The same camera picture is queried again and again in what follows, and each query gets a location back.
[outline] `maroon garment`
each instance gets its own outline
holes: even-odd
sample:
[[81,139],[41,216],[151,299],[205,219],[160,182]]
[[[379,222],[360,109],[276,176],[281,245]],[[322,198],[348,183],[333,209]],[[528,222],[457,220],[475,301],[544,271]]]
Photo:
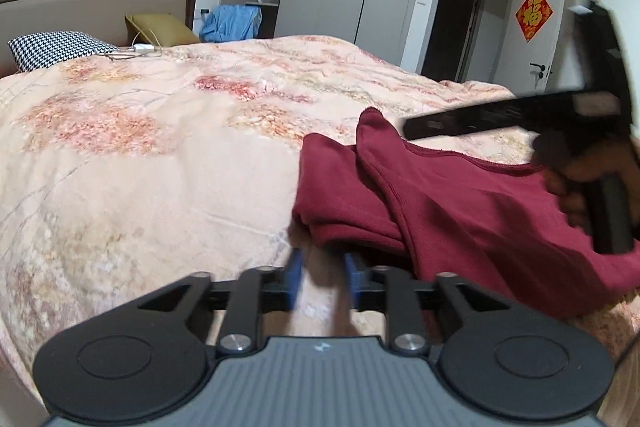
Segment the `maroon garment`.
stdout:
[[374,108],[360,116],[354,146],[305,137],[293,216],[320,245],[379,248],[389,264],[410,255],[420,279],[455,272],[558,318],[640,286],[638,244],[628,255],[594,253],[540,168],[415,146]]

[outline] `white charger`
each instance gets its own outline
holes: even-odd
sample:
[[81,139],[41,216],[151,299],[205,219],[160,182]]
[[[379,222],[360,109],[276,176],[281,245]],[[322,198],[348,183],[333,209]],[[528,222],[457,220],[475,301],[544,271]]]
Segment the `white charger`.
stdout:
[[155,51],[156,47],[153,44],[134,44],[133,49],[140,55],[146,55]]

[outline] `hand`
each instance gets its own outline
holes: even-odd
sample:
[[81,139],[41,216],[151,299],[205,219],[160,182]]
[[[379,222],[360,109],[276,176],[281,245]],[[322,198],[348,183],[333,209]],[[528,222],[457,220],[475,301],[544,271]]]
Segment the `hand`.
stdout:
[[545,171],[546,190],[558,196],[558,206],[571,227],[589,230],[590,224],[583,195],[572,190],[566,179],[585,183],[613,173],[620,176],[628,191],[629,213],[634,226],[640,223],[640,166],[634,154],[634,145],[628,140],[608,140],[572,160],[561,169],[562,175],[551,169]]

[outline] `houndstooth pillow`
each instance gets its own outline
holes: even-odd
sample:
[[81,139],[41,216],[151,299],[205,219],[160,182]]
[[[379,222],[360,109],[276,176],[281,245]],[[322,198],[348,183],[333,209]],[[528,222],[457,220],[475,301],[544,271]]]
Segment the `houndstooth pillow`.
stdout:
[[15,63],[22,73],[48,68],[64,60],[110,53],[117,46],[82,32],[44,32],[23,35],[8,42]]

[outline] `floral bedspread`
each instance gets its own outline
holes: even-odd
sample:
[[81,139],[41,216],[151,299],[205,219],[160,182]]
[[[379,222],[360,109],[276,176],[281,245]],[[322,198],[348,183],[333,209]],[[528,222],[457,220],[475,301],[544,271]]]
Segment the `floral bedspread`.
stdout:
[[[221,280],[282,265],[292,246],[305,250],[305,282],[294,313],[268,317],[272,333],[382,333],[378,314],[350,312],[336,261],[290,224],[303,136],[353,142],[370,105],[395,122],[508,96],[311,36],[80,58],[0,79],[0,359],[36,394],[31,363],[57,331],[194,271]],[[530,153],[519,130],[425,144],[502,163]],[[629,298],[577,323],[618,353],[638,308]],[[612,394],[616,425],[636,394]]]

